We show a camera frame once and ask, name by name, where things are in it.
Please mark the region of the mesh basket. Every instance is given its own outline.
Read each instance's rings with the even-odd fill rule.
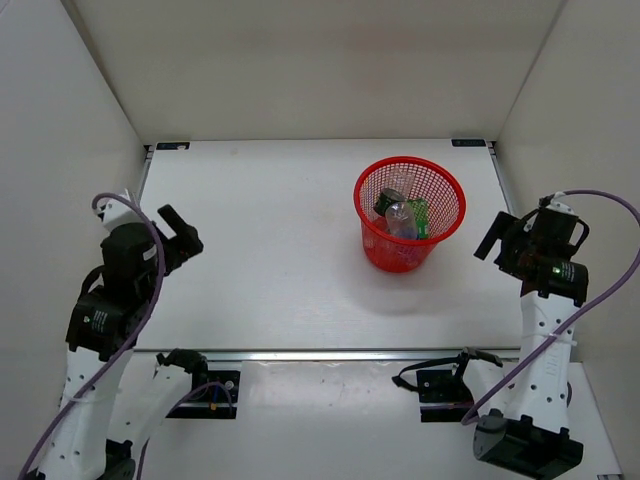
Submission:
[[[386,231],[385,218],[373,210],[381,190],[398,172],[414,177],[408,198],[427,201],[429,238],[394,237]],[[374,163],[358,178],[353,199],[367,257],[378,268],[394,273],[420,266],[438,243],[458,229],[466,210],[464,192],[456,179],[439,165],[416,157],[391,157]]]

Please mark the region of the table surface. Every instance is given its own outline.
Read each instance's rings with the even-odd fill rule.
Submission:
[[[468,205],[458,232],[402,275],[369,263],[353,205],[360,173],[395,155],[449,170]],[[166,203],[197,227],[205,251],[166,279],[138,348],[520,345],[519,282],[473,257],[506,209],[486,147],[453,147],[450,140],[192,142],[188,150],[153,155],[141,204],[159,220],[155,211]]]
[[[134,355],[119,398],[135,398],[154,364],[152,354]],[[244,362],[237,419],[165,421],[151,437],[143,478],[523,478],[474,459],[473,426],[421,424],[417,395],[391,382],[404,365]],[[562,480],[620,473],[582,365],[570,366],[569,381],[570,435],[585,455]]]

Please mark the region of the white floor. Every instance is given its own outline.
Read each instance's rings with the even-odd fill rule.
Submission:
[[[136,354],[122,388],[149,378],[154,362]],[[238,418],[166,420],[151,438],[143,478],[523,478],[474,459],[473,426],[420,423],[417,395],[391,382],[404,365],[245,362]],[[562,480],[620,473],[580,364],[571,365],[569,379],[570,434],[585,455]]]
[[[394,155],[448,169],[468,205],[459,231],[405,275],[368,262],[353,205],[360,173]],[[153,214],[166,203],[198,228],[205,252],[167,278],[139,348],[520,344],[519,283],[493,265],[497,251],[485,262],[473,257],[506,209],[487,148],[450,140],[192,142],[154,154],[142,206]]]

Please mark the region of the purple cable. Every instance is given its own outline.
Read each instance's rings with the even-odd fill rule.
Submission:
[[[620,205],[625,207],[627,210],[631,212],[634,216],[638,225],[640,226],[640,212],[631,205],[631,203],[627,202],[625,199],[620,198],[617,195],[613,195],[612,193],[602,192],[600,190],[589,190],[589,189],[580,189],[580,190],[568,190],[566,192],[558,192],[560,195],[556,198],[559,198],[564,194],[565,196],[569,195],[595,195],[598,197],[605,197],[615,202],[618,202]],[[594,308],[595,306],[601,304],[611,295],[613,295],[622,285],[624,285],[627,280],[631,278],[631,276],[635,273],[636,269],[640,265],[640,249],[636,254],[635,259],[631,263],[631,266],[624,272],[624,275],[620,277],[620,279],[615,282],[611,287],[605,290],[602,294],[597,296],[595,299],[588,302],[584,305],[580,310],[571,315],[566,322],[560,325],[551,336],[547,337],[547,339],[540,344],[538,348],[536,348],[533,352],[531,352],[524,360],[522,360],[511,372],[509,372],[505,377],[499,381],[496,385],[494,385],[480,400],[478,400],[473,407],[467,412],[467,414],[462,418],[463,425],[469,425],[473,423],[474,420],[477,420],[477,412],[485,403],[491,399],[496,393],[498,393],[502,388],[506,385],[513,382],[513,379],[522,372],[525,368],[527,368],[536,358],[538,358],[542,353],[549,348],[549,346],[557,340],[557,336],[563,333],[566,329],[571,327],[580,317],[582,317],[589,310]]]
[[[209,387],[219,387],[224,392],[224,394],[227,397],[227,403],[229,404],[229,411],[231,411],[233,409],[233,399],[231,398],[231,394],[229,393],[229,389],[227,387],[225,387],[220,382],[209,382],[209,383],[205,383],[204,385],[200,385],[198,388],[194,388],[189,393],[187,393],[184,397],[182,397],[180,400],[178,400],[178,403],[176,403],[173,406],[171,411],[173,412],[182,403],[186,402],[187,400],[189,400],[194,395],[200,393],[202,390],[205,390],[205,389],[207,389]],[[142,450],[140,452],[140,461],[138,462],[138,472],[136,473],[136,480],[142,480],[142,467],[144,467],[144,457],[147,454],[147,447],[148,446],[149,446],[149,440],[147,440],[147,442],[144,444],[144,446],[142,447]]]
[[[138,325],[138,327],[133,331],[133,333],[129,336],[129,338],[127,338],[127,340],[122,344],[120,349],[116,353],[114,353],[111,356],[111,358],[102,366],[102,368],[98,370],[96,374],[93,377],[91,377],[89,381],[80,388],[80,390],[78,390],[78,392],[73,396],[73,398],[82,398],[82,396],[85,393],[87,393],[87,391],[93,385],[95,385],[98,382],[98,380],[102,378],[102,376],[107,372],[107,370],[109,370],[113,366],[113,364],[122,356],[122,354],[125,351],[127,351],[129,348],[131,348],[131,345],[133,344],[133,342],[135,342],[136,338],[138,338],[138,335],[140,334],[144,326],[149,321],[149,318],[151,318],[153,309],[155,308],[156,303],[158,303],[158,298],[160,297],[160,290],[162,289],[162,280],[164,279],[164,274],[165,274],[164,248],[162,247],[162,240],[160,239],[160,236],[158,235],[157,230],[153,226],[153,223],[151,223],[151,220],[147,218],[147,216],[142,212],[142,210],[140,210],[140,208],[136,204],[114,193],[100,193],[96,195],[93,201],[91,202],[91,208],[96,210],[98,207],[98,202],[104,198],[110,198],[112,200],[116,200],[124,204],[125,206],[129,207],[131,210],[133,210],[133,212],[136,215],[138,215],[138,217],[140,217],[140,220],[142,220],[142,222],[149,229],[149,233],[151,234],[153,243],[155,243],[157,248],[158,274],[156,275],[155,290],[153,291],[153,295],[151,296],[151,300],[149,301],[149,307],[147,308],[147,311],[142,317],[142,320],[140,321],[140,324]],[[51,423],[49,424],[47,429],[44,431],[40,439],[36,442],[36,445],[33,447],[33,450],[29,454],[29,457],[25,461],[22,469],[20,470],[20,473],[18,474],[18,480],[23,480],[26,478],[27,473],[29,473],[29,469],[31,468],[31,464],[33,463],[35,458],[38,456],[38,453],[40,452],[40,450],[42,450],[42,447],[46,443],[47,439],[51,436],[51,434],[56,429],[56,427],[60,424],[62,419],[76,405],[76,403],[77,402],[73,402],[73,401],[67,402],[67,404],[64,407],[62,407],[62,409],[54,417],[54,419],[51,421]]]

